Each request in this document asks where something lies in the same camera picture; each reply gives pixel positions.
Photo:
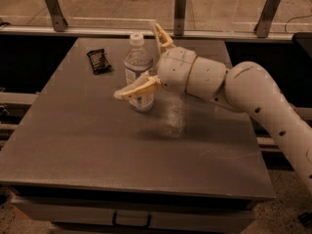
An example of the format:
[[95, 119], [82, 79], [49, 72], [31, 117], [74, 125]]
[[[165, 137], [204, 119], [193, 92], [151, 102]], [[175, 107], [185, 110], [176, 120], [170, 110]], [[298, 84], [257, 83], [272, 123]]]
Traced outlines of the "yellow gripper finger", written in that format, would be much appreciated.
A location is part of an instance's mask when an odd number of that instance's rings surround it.
[[162, 26], [155, 20], [150, 22], [150, 29], [156, 39], [156, 45], [160, 54], [165, 53], [168, 49], [174, 48], [174, 44], [171, 36], [162, 28]]
[[132, 84], [117, 90], [114, 97], [119, 100], [142, 98], [154, 95], [161, 88], [162, 83], [157, 75], [151, 76], [148, 72], [144, 72]]

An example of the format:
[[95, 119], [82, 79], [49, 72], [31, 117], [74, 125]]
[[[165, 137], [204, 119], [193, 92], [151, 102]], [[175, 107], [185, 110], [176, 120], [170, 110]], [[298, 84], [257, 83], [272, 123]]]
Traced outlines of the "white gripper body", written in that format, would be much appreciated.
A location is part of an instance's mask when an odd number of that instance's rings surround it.
[[187, 77], [197, 55], [181, 47], [168, 49], [157, 63], [157, 75], [168, 91], [182, 94], [185, 91]]

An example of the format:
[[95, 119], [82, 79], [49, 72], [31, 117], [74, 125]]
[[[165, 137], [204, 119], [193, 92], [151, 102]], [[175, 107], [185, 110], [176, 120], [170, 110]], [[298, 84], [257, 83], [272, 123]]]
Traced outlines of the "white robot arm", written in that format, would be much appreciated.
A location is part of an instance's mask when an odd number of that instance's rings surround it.
[[164, 88], [188, 94], [234, 112], [245, 112], [263, 127], [312, 193], [312, 129], [288, 103], [271, 75], [243, 61], [232, 68], [178, 47], [156, 22], [150, 23], [160, 58], [156, 74], [141, 74], [114, 96], [131, 100]]

